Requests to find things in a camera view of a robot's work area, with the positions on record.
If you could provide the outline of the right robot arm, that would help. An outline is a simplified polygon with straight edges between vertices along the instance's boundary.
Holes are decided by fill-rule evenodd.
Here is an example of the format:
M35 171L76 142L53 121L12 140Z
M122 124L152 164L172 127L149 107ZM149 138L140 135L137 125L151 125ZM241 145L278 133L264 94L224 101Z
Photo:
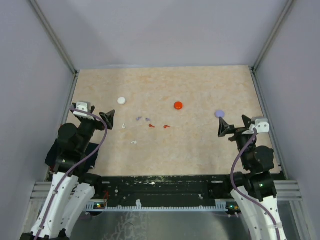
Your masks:
M228 124L219 118L218 137L231 137L238 155L231 170L230 181L223 185L224 194L233 198L253 240L285 240L287 238L279 214L277 190L270 171L275 167L274 150L257 146L258 134L270 131L267 118L242 115L243 127Z

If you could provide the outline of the white earbud charging case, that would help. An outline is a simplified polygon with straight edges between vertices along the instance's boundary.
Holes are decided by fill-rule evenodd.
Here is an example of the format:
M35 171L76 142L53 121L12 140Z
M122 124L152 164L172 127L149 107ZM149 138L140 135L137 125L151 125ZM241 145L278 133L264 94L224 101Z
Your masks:
M117 103L118 103L119 105L124 105L126 102L127 102L127 101L126 101L126 98L125 98L125 97L119 97L119 98L117 99Z

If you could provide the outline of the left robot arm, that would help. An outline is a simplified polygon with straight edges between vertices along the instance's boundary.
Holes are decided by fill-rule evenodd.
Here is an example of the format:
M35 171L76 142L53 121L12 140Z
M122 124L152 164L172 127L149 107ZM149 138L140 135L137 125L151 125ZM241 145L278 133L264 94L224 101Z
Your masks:
M86 150L95 131L106 134L113 129L116 111L95 115L95 107L85 101L72 103L69 110L80 125L65 123L59 128L50 190L35 224L21 235L22 240L68 240L89 200L103 195L101 176L86 169L86 162L101 145L90 154Z

